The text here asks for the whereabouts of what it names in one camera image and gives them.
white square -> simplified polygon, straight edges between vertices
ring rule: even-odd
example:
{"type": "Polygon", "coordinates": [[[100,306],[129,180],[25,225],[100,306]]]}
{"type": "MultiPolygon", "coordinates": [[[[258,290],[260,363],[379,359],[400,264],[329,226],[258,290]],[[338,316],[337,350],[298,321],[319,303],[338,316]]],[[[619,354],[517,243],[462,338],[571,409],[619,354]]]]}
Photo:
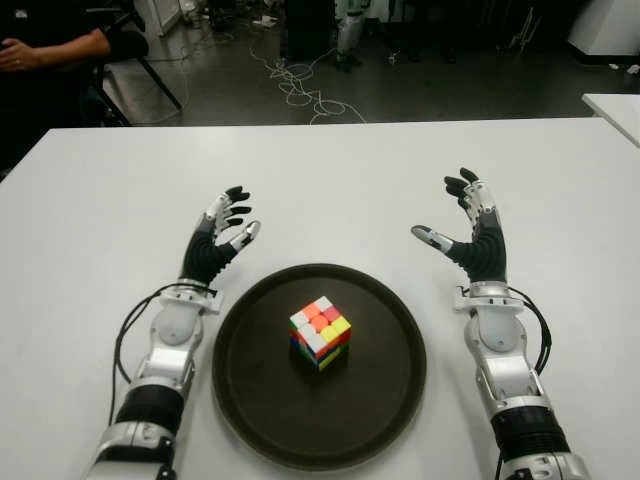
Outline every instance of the white square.
{"type": "Polygon", "coordinates": [[[291,319],[291,321],[293,322],[293,324],[296,326],[298,330],[300,330],[300,327],[305,323],[309,323],[307,316],[304,313],[302,313],[302,310],[296,313],[295,315],[292,315],[289,318],[291,319]]]}
{"type": "Polygon", "coordinates": [[[317,355],[320,350],[327,346],[327,341],[322,338],[322,335],[316,333],[313,337],[307,340],[307,345],[309,345],[311,351],[317,355]]]}
{"type": "Polygon", "coordinates": [[[321,297],[313,303],[316,304],[316,307],[318,307],[318,310],[321,312],[324,312],[327,308],[333,306],[333,303],[331,303],[327,297],[321,297]]]}
{"type": "Polygon", "coordinates": [[[305,323],[303,326],[301,326],[298,329],[298,332],[300,333],[300,335],[302,335],[302,338],[304,338],[304,341],[309,343],[309,341],[317,335],[316,333],[316,329],[313,328],[313,326],[310,323],[305,323]]]}

silver arm casing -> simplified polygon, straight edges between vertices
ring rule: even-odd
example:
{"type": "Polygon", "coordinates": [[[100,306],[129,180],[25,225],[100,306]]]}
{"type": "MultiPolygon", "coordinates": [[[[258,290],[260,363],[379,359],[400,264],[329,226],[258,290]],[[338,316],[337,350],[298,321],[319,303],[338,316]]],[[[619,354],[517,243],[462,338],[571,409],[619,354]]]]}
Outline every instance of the silver arm casing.
{"type": "MultiPolygon", "coordinates": [[[[164,308],[151,326],[151,349],[129,386],[128,393],[144,386],[162,386],[175,391],[186,403],[195,374],[194,355],[202,341],[202,317],[218,313],[222,293],[215,298],[198,289],[206,285],[181,279],[193,287],[175,287],[162,294],[164,308]]],[[[171,480],[174,472],[165,462],[107,460],[114,449],[129,451],[170,451],[175,435],[149,421],[125,421],[110,425],[97,449],[87,480],[171,480]]]]}
{"type": "MultiPolygon", "coordinates": [[[[527,335],[516,315],[523,302],[502,282],[471,284],[469,296],[456,288],[455,308],[471,316],[465,341],[476,365],[476,383],[489,418],[512,409],[542,407],[552,412],[540,378],[526,358],[527,335]]],[[[584,462],[570,452],[541,452],[508,459],[507,479],[589,480],[584,462]]]]}

wire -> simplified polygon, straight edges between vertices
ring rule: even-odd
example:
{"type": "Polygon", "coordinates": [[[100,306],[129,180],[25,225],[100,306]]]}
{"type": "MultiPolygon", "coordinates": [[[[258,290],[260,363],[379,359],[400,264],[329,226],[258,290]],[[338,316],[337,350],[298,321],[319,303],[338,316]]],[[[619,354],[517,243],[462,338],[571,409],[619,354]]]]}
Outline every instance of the wire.
{"type": "Polygon", "coordinates": [[[258,57],[253,50],[253,45],[257,39],[254,39],[253,43],[249,47],[249,55],[255,61],[264,65],[264,68],[269,72],[269,79],[280,79],[278,88],[285,93],[286,103],[291,107],[307,107],[313,105],[313,111],[315,115],[309,121],[309,125],[313,125],[319,118],[331,118],[344,115],[348,110],[352,111],[362,123],[367,123],[362,114],[352,105],[340,102],[338,100],[330,100],[323,98],[322,90],[307,90],[304,87],[304,82],[310,80],[314,76],[314,67],[323,58],[331,55],[335,48],[332,48],[327,53],[320,55],[310,64],[295,64],[285,66],[283,62],[274,62],[274,65],[269,65],[269,62],[264,58],[258,57]]]}
{"type": "MultiPolygon", "coordinates": [[[[547,324],[544,315],[542,315],[542,312],[540,312],[534,301],[531,300],[531,297],[516,288],[508,288],[524,299],[524,306],[531,310],[540,322],[540,353],[538,354],[538,360],[536,361],[536,365],[534,368],[538,375],[542,375],[542,371],[544,370],[544,367],[547,366],[547,361],[549,360],[549,356],[551,355],[551,344],[553,343],[551,339],[551,330],[549,329],[549,325],[547,324]]],[[[498,456],[498,463],[496,465],[496,475],[494,477],[494,480],[500,480],[501,470],[502,452],[500,452],[500,455],[498,456]]]]}
{"type": "Polygon", "coordinates": [[[496,467],[496,476],[494,480],[500,480],[500,471],[502,470],[502,452],[498,455],[498,466],[496,467]]]}
{"type": "Polygon", "coordinates": [[[140,300],[140,302],[138,302],[138,304],[135,307],[133,307],[133,309],[129,312],[129,314],[125,317],[124,321],[122,322],[122,326],[118,331],[118,336],[116,337],[115,346],[113,350],[113,362],[111,365],[111,405],[109,407],[108,425],[113,424],[113,413],[114,413],[115,403],[116,403],[116,371],[120,372],[120,374],[122,375],[122,378],[124,378],[127,383],[131,383],[131,378],[125,371],[120,358],[120,353],[122,350],[122,342],[124,341],[124,337],[126,336],[127,332],[131,329],[131,327],[136,323],[136,321],[142,316],[142,314],[147,309],[149,304],[153,301],[153,299],[156,297],[159,297],[162,294],[162,292],[164,292],[165,290],[173,287],[194,288],[197,290],[201,290],[203,292],[210,293],[214,297],[218,294],[218,292],[216,292],[215,290],[212,290],[208,287],[203,287],[201,285],[193,285],[191,283],[183,283],[183,282],[170,283],[168,285],[158,288],[155,292],[153,292],[151,295],[140,300]]]}
{"type": "Polygon", "coordinates": [[[179,110],[175,110],[168,115],[160,117],[155,120],[141,121],[135,122],[133,125],[135,126],[145,126],[145,125],[157,125],[158,123],[166,122],[167,120],[175,117],[176,115],[184,112],[187,106],[191,102],[191,92],[189,88],[189,79],[187,76],[187,70],[185,69],[185,62],[191,59],[196,53],[206,50],[210,45],[207,43],[210,40],[213,40],[214,45],[225,44],[232,41],[235,37],[230,33],[222,33],[216,37],[212,30],[204,33],[198,40],[195,41],[192,45],[184,45],[180,48],[180,57],[177,58],[155,58],[155,59],[147,59],[149,63],[174,63],[180,62],[179,69],[180,74],[182,76],[183,81],[183,90],[184,100],[181,102],[182,108],[179,110]]]}

rubik's cube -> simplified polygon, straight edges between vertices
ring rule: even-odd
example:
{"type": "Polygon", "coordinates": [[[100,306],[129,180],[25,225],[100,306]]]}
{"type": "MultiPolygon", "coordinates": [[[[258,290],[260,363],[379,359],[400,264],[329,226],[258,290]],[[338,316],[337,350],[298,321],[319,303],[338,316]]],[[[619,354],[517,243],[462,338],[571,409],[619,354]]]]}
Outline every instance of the rubik's cube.
{"type": "Polygon", "coordinates": [[[351,324],[340,311],[322,297],[290,317],[289,341],[322,371],[347,349],[351,324]]]}

black fingertip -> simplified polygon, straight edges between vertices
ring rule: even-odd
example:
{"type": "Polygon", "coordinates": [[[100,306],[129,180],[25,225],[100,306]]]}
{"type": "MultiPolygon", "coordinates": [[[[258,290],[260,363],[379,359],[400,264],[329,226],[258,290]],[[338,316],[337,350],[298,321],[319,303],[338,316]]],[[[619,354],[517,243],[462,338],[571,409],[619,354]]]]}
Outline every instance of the black fingertip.
{"type": "Polygon", "coordinates": [[[240,192],[242,192],[242,185],[238,185],[237,187],[231,187],[225,193],[233,198],[235,195],[239,194],[240,192]]]}
{"type": "Polygon", "coordinates": [[[459,188],[460,190],[469,185],[464,180],[456,177],[444,177],[444,183],[446,183],[450,187],[459,188]]]}
{"type": "Polygon", "coordinates": [[[251,207],[233,207],[231,215],[244,215],[251,212],[251,207]]]}
{"type": "Polygon", "coordinates": [[[235,195],[234,197],[232,197],[232,200],[234,202],[242,202],[244,200],[246,200],[247,198],[249,198],[251,196],[251,194],[249,192],[242,192],[239,193],[237,195],[235,195]]]}
{"type": "Polygon", "coordinates": [[[477,182],[478,180],[480,180],[475,173],[473,173],[471,170],[467,170],[464,167],[460,169],[460,175],[462,175],[462,177],[465,180],[468,180],[470,183],[477,182]]]}
{"type": "Polygon", "coordinates": [[[464,190],[460,187],[452,187],[451,185],[447,185],[447,193],[453,195],[454,197],[461,197],[464,195],[464,190]]]}

